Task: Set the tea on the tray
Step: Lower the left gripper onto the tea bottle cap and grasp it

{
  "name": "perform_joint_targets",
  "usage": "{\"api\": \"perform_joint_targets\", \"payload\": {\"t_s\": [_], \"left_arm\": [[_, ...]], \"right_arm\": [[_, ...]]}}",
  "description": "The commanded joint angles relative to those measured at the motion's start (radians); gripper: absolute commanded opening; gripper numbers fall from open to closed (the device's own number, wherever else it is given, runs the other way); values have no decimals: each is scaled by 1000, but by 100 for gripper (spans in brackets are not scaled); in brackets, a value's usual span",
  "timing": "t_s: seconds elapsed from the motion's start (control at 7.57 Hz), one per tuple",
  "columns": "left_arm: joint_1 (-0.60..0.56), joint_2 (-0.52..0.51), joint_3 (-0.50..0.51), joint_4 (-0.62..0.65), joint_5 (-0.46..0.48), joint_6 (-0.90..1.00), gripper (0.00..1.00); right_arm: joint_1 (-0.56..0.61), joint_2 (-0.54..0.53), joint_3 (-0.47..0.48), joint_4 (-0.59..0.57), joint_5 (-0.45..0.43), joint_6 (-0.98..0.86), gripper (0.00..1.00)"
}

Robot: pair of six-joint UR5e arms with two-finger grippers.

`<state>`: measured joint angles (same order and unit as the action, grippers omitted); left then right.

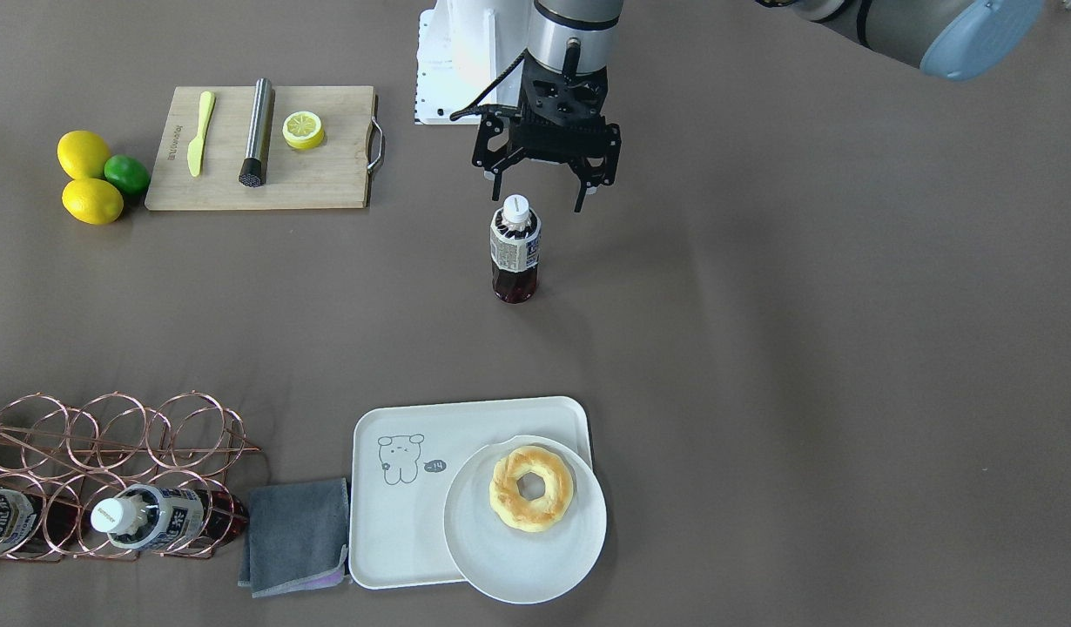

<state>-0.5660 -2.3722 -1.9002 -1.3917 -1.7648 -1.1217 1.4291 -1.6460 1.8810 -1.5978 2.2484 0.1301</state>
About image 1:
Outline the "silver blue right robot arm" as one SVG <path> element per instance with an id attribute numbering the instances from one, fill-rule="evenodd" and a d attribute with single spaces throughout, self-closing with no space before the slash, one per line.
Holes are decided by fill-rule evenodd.
<path id="1" fill-rule="evenodd" d="M 620 1 L 536 1 L 518 56 L 451 120 L 479 115 L 473 165 L 501 195 L 503 173 L 521 160 L 565 164 L 586 195 L 616 181 L 622 133 L 606 122 L 608 55 Z"/>

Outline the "white robot base pillar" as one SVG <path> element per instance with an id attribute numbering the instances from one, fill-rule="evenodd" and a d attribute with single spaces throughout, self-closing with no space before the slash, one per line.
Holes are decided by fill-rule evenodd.
<path id="1" fill-rule="evenodd" d="M 419 15 L 414 123 L 451 125 L 527 46 L 531 1 L 436 1 Z"/>

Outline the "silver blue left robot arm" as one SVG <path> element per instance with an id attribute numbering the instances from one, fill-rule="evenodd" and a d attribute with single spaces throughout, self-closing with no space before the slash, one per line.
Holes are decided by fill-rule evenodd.
<path id="1" fill-rule="evenodd" d="M 858 46 L 949 83 L 997 66 L 1041 14 L 1041 1 L 763 1 Z"/>

